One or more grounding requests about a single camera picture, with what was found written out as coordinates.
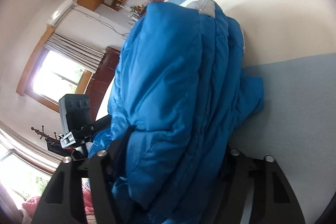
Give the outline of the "pink sleeved left forearm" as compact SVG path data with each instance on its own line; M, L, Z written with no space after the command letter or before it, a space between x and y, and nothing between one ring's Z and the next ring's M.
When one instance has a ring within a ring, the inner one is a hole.
M87 178L56 174L41 196L22 203L22 223L96 223Z

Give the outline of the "black gloved left hand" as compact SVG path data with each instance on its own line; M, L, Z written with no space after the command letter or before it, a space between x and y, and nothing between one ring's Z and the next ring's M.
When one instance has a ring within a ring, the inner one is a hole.
M83 143L82 145L76 147L72 151L71 157L72 157L73 160L86 159L88 157L88 150L87 150L86 144Z

